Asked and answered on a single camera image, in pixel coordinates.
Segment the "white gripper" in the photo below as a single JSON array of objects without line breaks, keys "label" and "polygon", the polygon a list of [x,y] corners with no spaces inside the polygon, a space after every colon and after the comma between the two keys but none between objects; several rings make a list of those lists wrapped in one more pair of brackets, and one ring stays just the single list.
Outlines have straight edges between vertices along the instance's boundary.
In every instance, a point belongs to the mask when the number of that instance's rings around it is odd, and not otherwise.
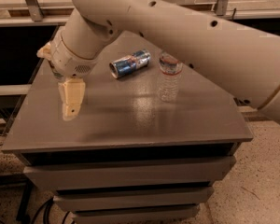
[{"label": "white gripper", "polygon": [[91,72],[97,60],[89,60],[78,57],[63,42],[62,32],[58,31],[55,37],[46,43],[36,53],[39,58],[46,59],[49,66],[54,67],[66,78],[58,83],[58,90],[63,102],[63,119],[69,121],[75,119],[80,111],[86,84],[82,78]]}]

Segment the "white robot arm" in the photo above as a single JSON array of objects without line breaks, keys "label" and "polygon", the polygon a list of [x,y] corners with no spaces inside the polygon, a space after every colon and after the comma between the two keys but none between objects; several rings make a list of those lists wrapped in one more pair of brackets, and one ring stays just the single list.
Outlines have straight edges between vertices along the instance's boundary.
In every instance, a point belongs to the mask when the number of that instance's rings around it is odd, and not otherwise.
[{"label": "white robot arm", "polygon": [[72,2],[64,28],[37,53],[63,79],[67,119],[79,112],[83,78],[100,52],[129,31],[193,64],[197,73],[280,124],[280,36],[162,0]]}]

